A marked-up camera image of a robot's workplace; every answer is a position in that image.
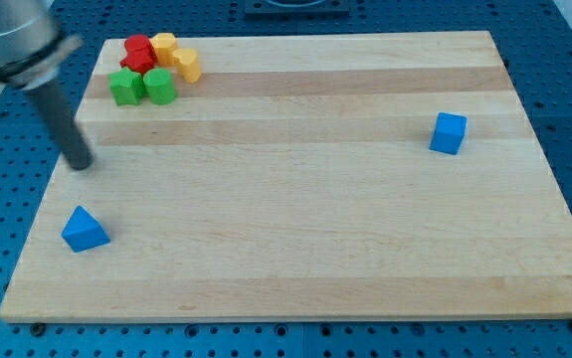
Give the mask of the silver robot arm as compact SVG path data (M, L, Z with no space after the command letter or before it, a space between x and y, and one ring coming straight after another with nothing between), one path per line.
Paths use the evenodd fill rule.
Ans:
M0 83L34 90L54 80L82 44L63 31L48 1L0 0Z

